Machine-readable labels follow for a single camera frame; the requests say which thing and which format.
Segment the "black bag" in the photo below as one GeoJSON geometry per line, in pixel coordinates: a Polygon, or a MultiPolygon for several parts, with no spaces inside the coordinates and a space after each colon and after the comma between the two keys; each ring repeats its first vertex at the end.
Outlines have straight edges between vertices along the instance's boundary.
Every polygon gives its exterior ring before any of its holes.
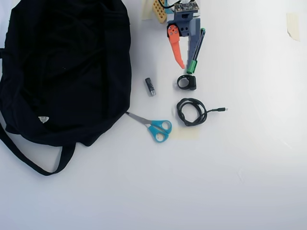
{"type": "Polygon", "coordinates": [[[128,110],[130,23],[121,0],[22,0],[11,13],[0,110],[6,131],[63,147],[46,172],[27,159],[0,125],[0,139],[43,175],[62,171],[75,145],[92,145],[128,110]]]}

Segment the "circuit board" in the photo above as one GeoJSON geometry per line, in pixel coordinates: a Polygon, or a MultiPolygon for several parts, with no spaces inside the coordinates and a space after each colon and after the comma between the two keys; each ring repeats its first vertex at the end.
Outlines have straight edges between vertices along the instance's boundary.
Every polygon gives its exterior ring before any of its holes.
{"type": "Polygon", "coordinates": [[[176,12],[198,11],[200,8],[196,2],[180,3],[175,5],[176,12]]]}

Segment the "scissors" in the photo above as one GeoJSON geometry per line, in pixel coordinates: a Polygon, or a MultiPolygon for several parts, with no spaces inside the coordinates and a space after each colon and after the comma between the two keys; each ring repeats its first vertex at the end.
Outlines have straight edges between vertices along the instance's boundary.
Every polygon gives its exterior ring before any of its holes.
{"type": "Polygon", "coordinates": [[[166,141],[172,132],[172,123],[170,121],[150,121],[129,112],[126,112],[126,114],[143,125],[146,125],[153,135],[154,140],[158,143],[166,141]]]}

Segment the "green marker cap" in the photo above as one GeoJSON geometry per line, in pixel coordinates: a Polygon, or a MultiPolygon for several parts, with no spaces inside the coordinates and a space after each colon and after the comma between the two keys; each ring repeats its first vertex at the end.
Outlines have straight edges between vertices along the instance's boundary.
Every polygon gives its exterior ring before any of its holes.
{"type": "Polygon", "coordinates": [[[195,61],[195,60],[191,61],[191,64],[190,64],[189,68],[187,69],[187,73],[188,74],[195,73],[196,66],[197,66],[197,61],[195,61]]]}

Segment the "white label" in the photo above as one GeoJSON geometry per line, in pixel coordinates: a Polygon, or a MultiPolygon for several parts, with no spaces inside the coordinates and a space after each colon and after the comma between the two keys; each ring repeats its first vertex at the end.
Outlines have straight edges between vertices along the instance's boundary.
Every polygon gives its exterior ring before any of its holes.
{"type": "Polygon", "coordinates": [[[42,123],[46,123],[49,120],[49,117],[47,116],[39,116],[38,118],[40,119],[42,123]]]}

